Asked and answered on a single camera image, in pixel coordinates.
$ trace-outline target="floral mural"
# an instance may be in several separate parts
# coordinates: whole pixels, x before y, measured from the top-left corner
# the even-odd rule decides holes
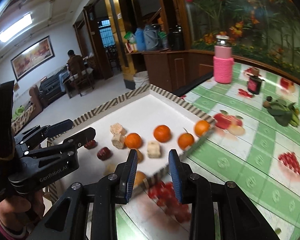
[[[300,12],[292,0],[186,0],[193,49],[214,50],[228,35],[233,54],[300,79]]]

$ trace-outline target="person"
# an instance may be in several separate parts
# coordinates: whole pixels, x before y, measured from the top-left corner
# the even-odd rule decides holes
[[[74,54],[74,51],[71,49],[68,51],[68,70],[71,72],[72,77],[70,78],[71,81],[81,77],[87,71],[88,74],[91,74],[93,69],[88,67],[86,69],[84,65],[84,61],[81,56]]]
[[[21,196],[6,198],[0,203],[0,240],[24,240],[28,237],[26,225],[23,225],[16,213],[23,213],[30,208],[43,217],[45,205],[43,203],[43,191],[34,193],[34,200],[30,203]]]

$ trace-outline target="black kettle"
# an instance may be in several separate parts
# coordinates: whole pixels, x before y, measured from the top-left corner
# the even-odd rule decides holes
[[[178,24],[174,29],[170,29],[168,40],[172,50],[185,50],[183,32],[180,24]]]

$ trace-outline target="metal bolt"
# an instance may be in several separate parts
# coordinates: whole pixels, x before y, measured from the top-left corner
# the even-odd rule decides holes
[[[76,182],[74,184],[71,185],[71,188],[76,190],[76,189],[79,189],[81,187],[81,184],[79,182]]]
[[[230,187],[230,188],[234,188],[234,187],[237,186],[237,184],[234,181],[228,181],[227,186]]]
[[[115,180],[117,177],[118,177],[118,175],[115,174],[115,173],[111,173],[111,174],[108,175],[109,180]]]
[[[191,173],[190,174],[190,179],[199,179],[200,178],[200,175],[197,174],[197,173]]]

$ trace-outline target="sofa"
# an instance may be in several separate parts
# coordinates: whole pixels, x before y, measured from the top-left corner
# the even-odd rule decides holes
[[[29,89],[30,101],[25,106],[24,111],[11,123],[11,130],[15,136],[21,129],[26,126],[32,119],[34,119],[43,110],[39,99],[39,89],[37,85],[33,85]]]
[[[65,72],[66,70],[66,68],[63,68],[55,75],[42,81],[39,88],[39,99],[43,108],[46,108],[52,102],[56,101],[65,94],[65,92],[61,91],[59,74]]]

